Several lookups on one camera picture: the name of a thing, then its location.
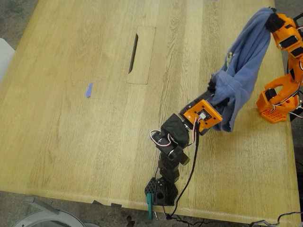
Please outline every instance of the rectangular cutout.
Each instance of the rectangular cutout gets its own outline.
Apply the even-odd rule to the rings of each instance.
[[[155,33],[155,27],[137,27],[134,49],[130,60],[129,73],[127,75],[127,83],[147,84]]]

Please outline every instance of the blue cloth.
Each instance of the blue cloth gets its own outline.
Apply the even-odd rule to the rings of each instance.
[[[224,66],[212,76],[215,94],[209,103],[216,105],[230,99],[220,112],[223,120],[213,127],[215,130],[231,132],[239,110],[250,98],[270,42],[270,32],[266,30],[265,23],[272,13],[270,8],[262,8],[250,18],[228,50],[227,55],[232,52],[229,66],[226,65],[226,56]]]

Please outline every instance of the green clamp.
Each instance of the green clamp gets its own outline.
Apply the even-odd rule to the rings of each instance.
[[[146,201],[148,205],[148,219],[152,220],[152,202],[153,202],[153,193],[146,194]]]

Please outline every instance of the table surface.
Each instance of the table surface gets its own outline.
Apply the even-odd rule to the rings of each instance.
[[[0,190],[146,210],[159,157],[148,132],[206,91],[247,20],[268,6],[274,1],[40,0],[0,87]],[[138,26],[155,28],[140,28],[150,32],[138,35],[148,50],[134,59],[147,84],[139,73],[130,79],[139,84],[127,82]],[[177,214],[275,223],[300,210],[290,123],[265,121],[255,105],[282,74],[272,40],[234,131],[200,138]],[[185,153],[192,159],[194,148]],[[191,164],[179,167],[179,190]]]

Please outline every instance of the orange robot base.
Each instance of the orange robot base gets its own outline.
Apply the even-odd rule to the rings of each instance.
[[[286,121],[288,112],[293,111],[299,105],[298,95],[287,99],[280,105],[272,105],[267,101],[265,92],[266,91],[263,91],[260,94],[257,107],[261,116],[272,123]]]

